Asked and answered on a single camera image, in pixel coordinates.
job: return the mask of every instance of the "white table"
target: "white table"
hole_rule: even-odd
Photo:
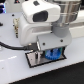
[[[4,24],[0,27],[0,41],[11,46],[20,46],[13,28],[13,18],[17,18],[21,13],[0,15],[0,22]],[[0,84],[7,84],[21,79],[29,78],[44,72],[69,66],[84,61],[84,37],[73,39],[66,48],[67,59],[45,64],[42,66],[29,68],[25,53],[27,51],[14,51],[3,48],[0,51]]]

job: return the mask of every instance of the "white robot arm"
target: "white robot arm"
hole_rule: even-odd
[[[27,46],[29,43],[38,41],[41,50],[69,45],[72,40],[69,23],[76,20],[79,8],[80,0],[30,0],[24,2],[18,31],[21,45]],[[43,11],[48,12],[46,14],[48,16],[45,16],[46,20],[43,17],[45,13],[42,14]],[[42,42],[47,44],[45,48],[42,46]]]

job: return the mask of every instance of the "wire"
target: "wire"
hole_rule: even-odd
[[[4,44],[2,42],[0,42],[0,45],[5,48],[11,49],[11,50],[33,50],[33,51],[38,50],[37,43],[33,43],[31,45],[24,46],[24,47],[13,47],[13,46],[9,46],[7,44]]]

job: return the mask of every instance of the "mounting plate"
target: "mounting plate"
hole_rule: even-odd
[[[36,52],[26,53],[26,58],[27,58],[29,67],[32,68],[32,67],[48,64],[48,63],[51,63],[51,62],[64,60],[64,59],[66,59],[66,57],[64,55],[64,50],[65,50],[65,48],[63,48],[62,54],[61,54],[60,58],[57,59],[57,60],[48,60],[48,59],[46,59],[45,54],[41,54],[42,52],[37,52],[38,53],[38,58],[36,58],[36,56],[35,56]]]

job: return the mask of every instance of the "blue object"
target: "blue object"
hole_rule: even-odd
[[[61,56],[61,51],[60,49],[53,49],[51,50],[47,50],[45,53],[45,58],[49,59],[49,60],[57,60],[59,59]]]

